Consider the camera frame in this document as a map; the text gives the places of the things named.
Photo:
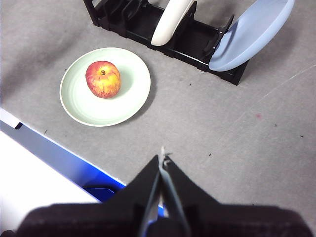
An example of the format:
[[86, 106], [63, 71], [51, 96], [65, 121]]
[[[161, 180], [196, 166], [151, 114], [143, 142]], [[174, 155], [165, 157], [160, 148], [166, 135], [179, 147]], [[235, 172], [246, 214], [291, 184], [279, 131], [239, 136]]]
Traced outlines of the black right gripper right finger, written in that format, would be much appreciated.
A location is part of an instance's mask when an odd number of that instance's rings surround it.
[[223, 204], [196, 185], [170, 158], [160, 172], [172, 195], [169, 214], [192, 237], [311, 237], [300, 214], [267, 205]]

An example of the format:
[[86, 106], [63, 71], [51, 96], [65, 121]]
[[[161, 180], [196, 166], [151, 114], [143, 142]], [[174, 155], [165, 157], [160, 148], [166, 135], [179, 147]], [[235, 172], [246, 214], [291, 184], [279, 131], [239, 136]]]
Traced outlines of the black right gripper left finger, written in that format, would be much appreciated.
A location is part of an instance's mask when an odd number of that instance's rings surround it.
[[18, 237], [136, 237], [153, 207], [158, 183], [154, 156], [123, 189], [103, 203], [67, 203], [40, 207], [23, 219]]

